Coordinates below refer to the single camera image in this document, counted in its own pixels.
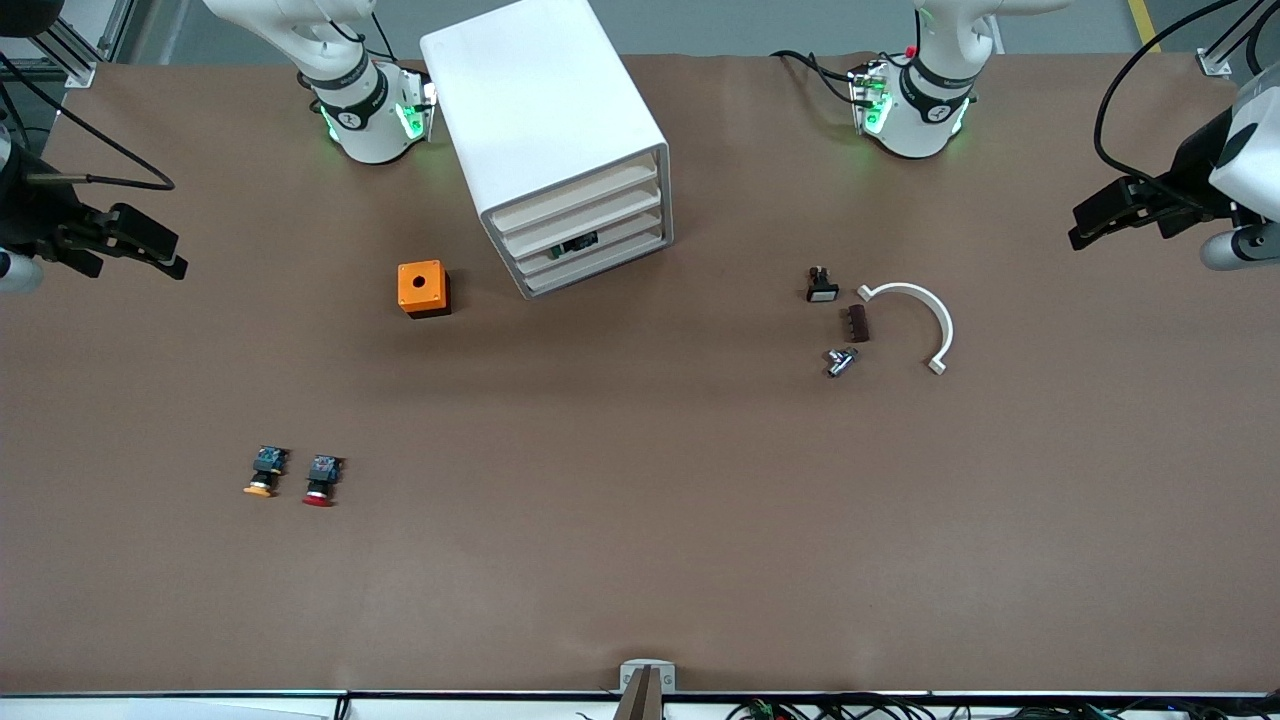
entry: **metal connector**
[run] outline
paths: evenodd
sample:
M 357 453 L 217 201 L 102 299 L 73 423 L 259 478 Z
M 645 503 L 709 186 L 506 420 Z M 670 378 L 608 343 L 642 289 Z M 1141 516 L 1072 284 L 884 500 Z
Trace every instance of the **metal connector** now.
M 827 375 L 832 378 L 838 378 L 845 374 L 845 370 L 858 360 L 858 351 L 852 347 L 846 347 L 844 350 L 828 350 L 827 360 L 831 361 L 831 366 L 827 368 Z

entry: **green connector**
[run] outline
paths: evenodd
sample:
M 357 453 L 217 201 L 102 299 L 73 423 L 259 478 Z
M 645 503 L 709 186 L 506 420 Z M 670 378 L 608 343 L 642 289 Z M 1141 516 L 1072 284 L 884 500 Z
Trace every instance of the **green connector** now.
M 404 126 L 404 135 L 407 135 L 410 140 L 422 137 L 422 113 L 419 113 L 413 108 L 406 108 L 397 104 L 396 115 L 401 119 L 401 124 Z
M 888 92 L 881 95 L 881 99 L 873 108 L 867 110 L 867 132 L 872 135 L 879 133 L 884 129 L 884 118 L 888 117 L 888 111 L 893 109 L 893 96 Z

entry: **white semicircular part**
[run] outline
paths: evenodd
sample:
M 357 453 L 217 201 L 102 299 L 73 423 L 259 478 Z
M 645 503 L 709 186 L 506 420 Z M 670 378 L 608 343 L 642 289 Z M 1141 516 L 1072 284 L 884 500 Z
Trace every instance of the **white semicircular part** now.
M 947 311 L 947 306 L 938 300 L 937 295 L 933 295 L 918 284 L 887 283 L 877 287 L 876 290 L 867 286 L 858 288 L 858 295 L 863 296 L 863 300 L 867 301 L 884 292 L 901 292 L 902 295 L 910 295 L 911 297 L 928 305 L 929 310 L 933 310 L 933 314 L 938 318 L 938 324 L 942 325 L 942 346 L 938 347 L 938 351 L 929 359 L 929 369 L 941 375 L 947 369 L 946 364 L 942 361 L 942 356 L 947 354 L 947 350 L 951 350 L 951 338 L 955 337 L 956 332 L 955 324 L 951 322 L 951 313 Z

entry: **orange box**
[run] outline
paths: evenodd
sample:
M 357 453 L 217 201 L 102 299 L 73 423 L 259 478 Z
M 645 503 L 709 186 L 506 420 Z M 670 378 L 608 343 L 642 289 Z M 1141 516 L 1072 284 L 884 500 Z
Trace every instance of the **orange box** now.
M 399 266 L 396 287 L 399 306 L 410 318 L 438 318 L 453 313 L 449 274 L 439 260 L 406 263 Z

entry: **yellow floor line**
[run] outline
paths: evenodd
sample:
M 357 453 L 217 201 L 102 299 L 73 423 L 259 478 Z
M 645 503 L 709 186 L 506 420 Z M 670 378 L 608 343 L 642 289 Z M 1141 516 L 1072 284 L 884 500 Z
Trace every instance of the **yellow floor line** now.
M 1151 38 L 1156 37 L 1156 26 L 1152 24 L 1151 13 L 1147 12 L 1147 0 L 1129 0 L 1129 12 L 1133 13 L 1133 24 L 1138 26 L 1142 44 L 1151 42 Z M 1160 53 L 1160 44 L 1157 42 L 1151 51 Z

